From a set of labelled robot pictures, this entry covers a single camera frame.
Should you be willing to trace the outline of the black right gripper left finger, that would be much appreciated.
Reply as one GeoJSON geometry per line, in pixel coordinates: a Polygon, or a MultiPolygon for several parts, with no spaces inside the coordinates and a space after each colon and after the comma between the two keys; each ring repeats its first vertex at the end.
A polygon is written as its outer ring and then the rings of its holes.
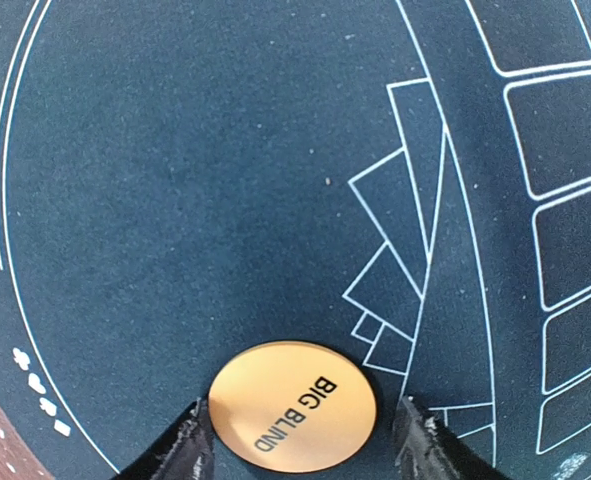
{"type": "Polygon", "coordinates": [[[208,403],[198,398],[117,478],[211,480],[214,465],[208,403]]]}

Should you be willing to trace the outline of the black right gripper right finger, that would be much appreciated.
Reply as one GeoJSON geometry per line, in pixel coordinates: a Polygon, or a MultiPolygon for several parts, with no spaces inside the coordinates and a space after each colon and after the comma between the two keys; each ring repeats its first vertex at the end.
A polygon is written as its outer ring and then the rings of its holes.
{"type": "Polygon", "coordinates": [[[396,450],[395,467],[401,479],[507,479],[412,396],[402,396],[399,400],[392,434],[396,450]]]}

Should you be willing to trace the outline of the yellow big blind button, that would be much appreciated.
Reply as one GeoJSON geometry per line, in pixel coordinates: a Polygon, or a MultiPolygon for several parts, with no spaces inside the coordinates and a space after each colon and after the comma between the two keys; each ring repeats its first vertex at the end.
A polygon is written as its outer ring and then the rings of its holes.
{"type": "Polygon", "coordinates": [[[247,349],[216,375],[208,411],[222,443],[248,463],[304,474],[335,467],[369,440],[377,401],[362,371],[320,345],[247,349]]]}

